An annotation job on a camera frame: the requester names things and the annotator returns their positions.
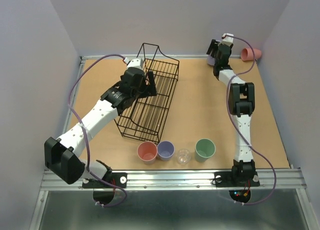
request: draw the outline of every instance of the dish rack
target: dish rack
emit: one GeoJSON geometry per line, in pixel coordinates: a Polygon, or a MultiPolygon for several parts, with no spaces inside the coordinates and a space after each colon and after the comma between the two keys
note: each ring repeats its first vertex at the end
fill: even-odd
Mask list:
{"type": "Polygon", "coordinates": [[[138,57],[143,60],[145,73],[153,71],[157,95],[137,99],[115,123],[123,137],[158,144],[178,82],[180,62],[150,43],[141,45],[138,57]]]}

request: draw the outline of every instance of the red cup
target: red cup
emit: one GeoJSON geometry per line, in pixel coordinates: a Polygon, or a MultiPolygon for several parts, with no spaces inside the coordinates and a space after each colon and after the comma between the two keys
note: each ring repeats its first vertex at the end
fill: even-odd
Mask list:
{"type": "Polygon", "coordinates": [[[137,153],[144,164],[151,165],[156,161],[158,150],[153,142],[144,141],[138,146],[137,153]]]}
{"type": "MultiPolygon", "coordinates": [[[[261,50],[254,48],[253,51],[255,54],[255,59],[261,58],[261,55],[262,55],[261,50]]],[[[254,54],[250,47],[246,47],[241,51],[241,60],[244,62],[252,61],[254,59],[254,54]]]]}

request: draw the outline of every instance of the tabletop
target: tabletop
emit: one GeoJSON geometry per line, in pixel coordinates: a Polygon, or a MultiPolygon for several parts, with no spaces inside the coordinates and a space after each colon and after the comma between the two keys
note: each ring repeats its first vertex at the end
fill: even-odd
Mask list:
{"type": "MultiPolygon", "coordinates": [[[[84,69],[95,60],[85,61],[84,69]]],[[[230,59],[235,73],[249,69],[252,62],[230,59]]],[[[173,94],[171,107],[161,137],[171,141],[176,153],[179,149],[191,152],[191,161],[181,165],[176,153],[169,161],[157,159],[145,165],[137,155],[138,140],[122,137],[115,122],[106,125],[90,141],[91,161],[100,160],[114,170],[201,170],[230,169],[235,156],[235,129],[230,122],[226,107],[224,83],[213,75],[213,68],[205,58],[180,59],[179,80],[173,94]],[[195,161],[195,145],[199,139],[210,139],[216,146],[215,154],[203,163],[195,161]]],[[[75,110],[83,118],[96,104],[100,96],[120,80],[126,65],[119,59],[104,59],[82,78],[75,99],[75,110]]],[[[266,156],[275,168],[289,168],[276,121],[258,70],[241,79],[255,86],[255,110],[251,120],[251,144],[266,156]]],[[[72,116],[69,128],[77,120],[72,116]]],[[[253,153],[256,168],[270,168],[260,156],[253,153]]],[[[81,158],[87,159],[84,150],[81,158]]]]}

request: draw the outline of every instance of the white wall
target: white wall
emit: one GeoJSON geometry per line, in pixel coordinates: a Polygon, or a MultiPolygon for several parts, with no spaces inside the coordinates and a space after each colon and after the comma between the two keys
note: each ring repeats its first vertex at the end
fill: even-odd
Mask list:
{"type": "Polygon", "coordinates": [[[51,0],[81,56],[136,54],[143,42],[167,54],[205,54],[225,32],[260,48],[288,1],[51,0]]]}
{"type": "Polygon", "coordinates": [[[79,58],[49,0],[0,0],[0,229],[29,229],[79,58]]]}
{"type": "Polygon", "coordinates": [[[290,0],[259,64],[289,161],[320,219],[320,0],[290,0]]]}

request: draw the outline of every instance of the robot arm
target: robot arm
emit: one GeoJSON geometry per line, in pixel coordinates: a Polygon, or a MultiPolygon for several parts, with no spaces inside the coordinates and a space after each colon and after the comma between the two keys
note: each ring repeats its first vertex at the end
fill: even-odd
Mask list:
{"type": "MultiPolygon", "coordinates": [[[[236,128],[250,144],[251,116],[255,110],[255,86],[252,82],[245,82],[235,76],[236,74],[229,65],[234,40],[231,36],[233,34],[225,33],[222,35],[221,41],[213,39],[207,54],[214,58],[213,74],[219,81],[228,87],[229,81],[233,78],[229,86],[228,108],[236,128]]],[[[250,147],[238,131],[235,131],[235,137],[235,156],[231,173],[220,172],[222,179],[221,182],[217,182],[217,187],[219,184],[221,187],[243,186],[248,181],[252,183],[257,175],[250,147]]]]}
{"type": "MultiPolygon", "coordinates": [[[[105,125],[131,107],[136,99],[156,95],[153,72],[149,71],[146,77],[142,59],[131,60],[121,80],[109,88],[82,119],[83,125],[77,123],[57,139],[50,137],[44,143],[46,167],[67,184],[73,184],[79,178],[92,178],[86,169],[87,161],[79,159],[86,146],[82,127],[90,141],[105,125]]],[[[112,169],[97,160],[90,164],[90,171],[108,182],[112,169]]]]}

